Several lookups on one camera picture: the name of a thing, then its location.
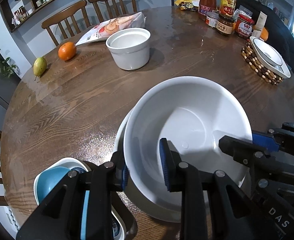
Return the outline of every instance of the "vinegar bottle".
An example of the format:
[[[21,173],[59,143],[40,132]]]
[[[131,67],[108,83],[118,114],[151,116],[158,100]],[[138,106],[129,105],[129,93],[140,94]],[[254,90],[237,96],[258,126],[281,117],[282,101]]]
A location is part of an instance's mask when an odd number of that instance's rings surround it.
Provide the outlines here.
[[[220,0],[220,13],[229,17],[234,15],[236,0]]]
[[[205,21],[207,12],[216,12],[216,11],[217,11],[216,0],[200,0],[199,1],[199,9],[198,9],[199,19],[202,19],[203,21]]]

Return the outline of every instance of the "water droplet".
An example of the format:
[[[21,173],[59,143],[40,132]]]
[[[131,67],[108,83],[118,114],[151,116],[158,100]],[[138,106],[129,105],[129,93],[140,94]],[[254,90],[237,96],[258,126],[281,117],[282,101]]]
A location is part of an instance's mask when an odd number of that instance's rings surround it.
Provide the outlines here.
[[[187,142],[183,142],[183,143],[182,143],[182,147],[183,147],[184,149],[187,149],[187,148],[188,148],[188,143],[187,143]]]

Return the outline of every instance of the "metal bolt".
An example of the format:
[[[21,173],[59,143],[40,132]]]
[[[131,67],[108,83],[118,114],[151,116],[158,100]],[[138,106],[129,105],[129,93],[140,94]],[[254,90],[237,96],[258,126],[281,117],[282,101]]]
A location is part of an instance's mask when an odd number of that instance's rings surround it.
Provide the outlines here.
[[[77,171],[69,171],[67,175],[70,178],[75,177],[77,175]]]
[[[188,163],[186,163],[186,162],[180,162],[180,163],[178,164],[178,166],[179,166],[180,168],[182,168],[182,169],[186,169],[186,168],[188,168]]]
[[[268,186],[268,180],[266,180],[266,179],[261,179],[258,182],[258,187],[260,187],[260,188],[266,188],[267,186]]]
[[[106,163],[104,163],[104,166],[106,168],[112,168],[114,166],[114,163],[113,162],[106,162]]]
[[[222,177],[225,176],[225,172],[223,172],[223,171],[221,171],[221,170],[218,170],[218,171],[216,171],[215,173],[216,173],[216,176],[217,176],[217,177],[221,177],[221,178],[222,178]]]
[[[261,157],[263,157],[263,153],[262,152],[255,152],[255,157],[261,158]]]

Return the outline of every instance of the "wall shelf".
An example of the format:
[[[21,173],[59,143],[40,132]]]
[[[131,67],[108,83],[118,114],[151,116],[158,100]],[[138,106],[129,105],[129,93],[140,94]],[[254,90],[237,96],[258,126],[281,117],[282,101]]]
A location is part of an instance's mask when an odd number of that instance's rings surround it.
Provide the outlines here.
[[[3,19],[5,21],[5,24],[6,24],[7,28],[8,28],[8,30],[10,32],[14,32],[20,26],[22,26],[26,21],[28,21],[34,14],[36,14],[38,11],[40,11],[42,8],[46,7],[47,5],[52,3],[53,1],[55,1],[55,0],[50,0],[48,2],[43,3],[41,6],[37,7],[36,1],[31,0],[31,4],[32,4],[35,11],[33,13],[31,13],[28,17],[26,17],[26,19],[17,26],[15,26],[15,25],[13,25],[11,23],[12,18],[14,17],[14,15],[13,15],[10,7],[9,7],[8,0],[2,0],[2,2],[0,3],[0,11],[2,13]]]

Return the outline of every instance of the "woven trivet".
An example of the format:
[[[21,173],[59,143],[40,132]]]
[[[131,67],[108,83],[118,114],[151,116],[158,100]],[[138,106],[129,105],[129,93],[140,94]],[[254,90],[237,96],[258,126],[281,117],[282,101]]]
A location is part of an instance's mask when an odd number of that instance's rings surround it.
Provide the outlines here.
[[[284,80],[282,77],[275,74],[273,71],[270,71],[259,62],[250,43],[247,43],[246,46],[241,49],[241,55],[249,64],[250,68],[254,70],[266,83],[278,86],[278,84]]]

